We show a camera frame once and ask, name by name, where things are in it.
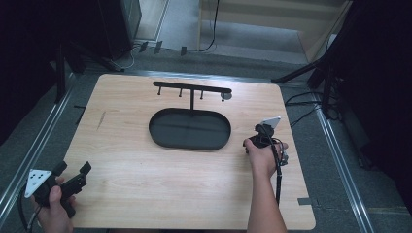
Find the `black tape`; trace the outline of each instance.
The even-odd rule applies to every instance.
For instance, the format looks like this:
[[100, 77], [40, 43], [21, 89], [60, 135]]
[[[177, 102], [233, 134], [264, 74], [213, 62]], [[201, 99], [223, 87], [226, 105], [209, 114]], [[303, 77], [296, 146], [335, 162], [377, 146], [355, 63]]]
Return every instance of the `black tape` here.
[[139, 52], [145, 51], [145, 50], [146, 50], [146, 48], [148, 47], [148, 43], [149, 43], [149, 42], [145, 42], [145, 43], [143, 43], [143, 44], [142, 44], [142, 46], [140, 46], [140, 50], [139, 50]]
[[160, 53], [161, 43], [163, 43], [163, 41], [159, 41], [159, 42], [157, 42], [157, 43], [155, 44], [154, 54]]
[[186, 55], [186, 53], [188, 53], [188, 48], [187, 47], [182, 47], [181, 56]]
[[312, 205], [312, 200], [309, 197], [297, 198], [297, 202], [299, 203], [299, 206]]

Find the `human arm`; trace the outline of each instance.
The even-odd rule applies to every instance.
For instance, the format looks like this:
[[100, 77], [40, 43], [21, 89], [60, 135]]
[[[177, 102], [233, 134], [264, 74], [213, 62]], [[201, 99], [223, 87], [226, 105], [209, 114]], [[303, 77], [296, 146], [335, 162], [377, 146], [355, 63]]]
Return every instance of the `human arm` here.
[[[58, 183], [63, 183], [62, 178], [57, 179]], [[61, 188], [56, 185], [51, 189], [49, 195], [49, 207], [43, 207], [37, 215], [39, 222], [45, 233], [71, 233], [73, 232], [73, 223], [67, 216], [66, 211], [60, 204]], [[71, 204], [74, 203], [74, 196], [69, 199]], [[32, 198], [33, 206], [37, 209], [38, 204]]]
[[252, 165], [253, 194], [248, 233], [287, 232], [270, 178], [276, 171], [271, 147], [259, 149], [251, 140], [244, 142]]

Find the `gray carpet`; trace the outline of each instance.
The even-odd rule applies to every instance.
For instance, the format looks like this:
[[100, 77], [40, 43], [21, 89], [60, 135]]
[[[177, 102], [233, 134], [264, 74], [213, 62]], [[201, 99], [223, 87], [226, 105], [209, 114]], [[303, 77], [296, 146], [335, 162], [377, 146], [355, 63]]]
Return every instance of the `gray carpet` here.
[[[269, 79], [282, 77], [301, 67], [301, 65], [197, 52], [180, 56], [179, 51], [162, 50], [160, 54], [153, 54], [153, 51], [152, 48], [141, 53], [136, 50], [135, 65], [126, 69], [124, 73], [139, 74], [141, 71], [149, 70], [217, 75], [219, 79], [238, 77], [235, 80], [269, 83]], [[124, 66], [130, 62], [131, 59], [127, 56], [117, 61]], [[77, 128], [76, 121], [82, 114], [82, 109], [74, 108], [74, 106], [86, 106], [98, 77], [108, 73], [88, 59], [86, 59], [86, 65], [86, 71], [82, 75], [77, 75], [71, 98], [36, 163], [36, 169], [49, 170], [64, 158]], [[305, 74], [290, 83], [281, 85], [284, 99], [308, 91], [305, 81], [309, 75]], [[54, 95], [55, 88], [39, 101], [9, 140], [0, 147], [2, 161], [0, 167], [4, 174], [0, 177], [1, 192], [7, 188], [19, 163], [46, 120], [52, 108]], [[296, 101], [308, 100], [311, 100], [309, 95], [296, 99]], [[313, 106], [287, 107], [290, 122], [299, 119], [312, 109]], [[360, 168], [355, 149], [344, 126], [339, 121], [333, 122], [332, 126], [368, 209], [375, 231], [412, 232], [411, 216], [404, 208], [393, 182], [379, 171], [369, 172]], [[292, 133], [317, 221], [315, 229], [310, 232], [360, 232], [316, 114], [301, 120], [292, 128]], [[29, 217], [31, 213], [28, 208], [29, 203], [25, 202], [24, 205], [27, 207], [26, 215]], [[16, 206], [12, 208], [1, 232], [23, 232]], [[36, 227], [34, 232], [41, 232], [41, 230]], [[78, 229], [77, 232], [105, 232], [105, 229]]]

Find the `light wood tabletop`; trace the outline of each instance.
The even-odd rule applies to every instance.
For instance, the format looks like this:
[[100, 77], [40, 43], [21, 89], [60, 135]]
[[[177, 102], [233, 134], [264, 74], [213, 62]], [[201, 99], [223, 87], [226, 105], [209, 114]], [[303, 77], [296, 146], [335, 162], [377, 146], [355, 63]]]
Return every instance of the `light wood tabletop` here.
[[[231, 125], [227, 144], [212, 151], [158, 146], [149, 122], [166, 108], [189, 108], [189, 90], [163, 88], [154, 81], [232, 89], [195, 91], [194, 108], [220, 113]], [[279, 86], [218, 80], [103, 75], [65, 156], [69, 179], [89, 161], [87, 185], [77, 195], [75, 227], [151, 229], [246, 229], [252, 200], [252, 173], [243, 140], [264, 118], [281, 116], [275, 137], [289, 144], [282, 169], [280, 209], [288, 229], [312, 229], [308, 198]], [[276, 176], [272, 178], [276, 187]]]

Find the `black horizontal bar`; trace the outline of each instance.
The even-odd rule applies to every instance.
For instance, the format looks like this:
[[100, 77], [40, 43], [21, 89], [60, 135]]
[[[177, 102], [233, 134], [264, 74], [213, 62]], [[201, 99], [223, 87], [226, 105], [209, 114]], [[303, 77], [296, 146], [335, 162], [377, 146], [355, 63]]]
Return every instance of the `black horizontal bar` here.
[[170, 88], [178, 88], [178, 89], [190, 89], [190, 90], [203, 90], [203, 91], [218, 92], [218, 93], [224, 93], [224, 94], [231, 93], [230, 88], [214, 87], [214, 86], [207, 86], [207, 85], [154, 82], [154, 86], [170, 87]]

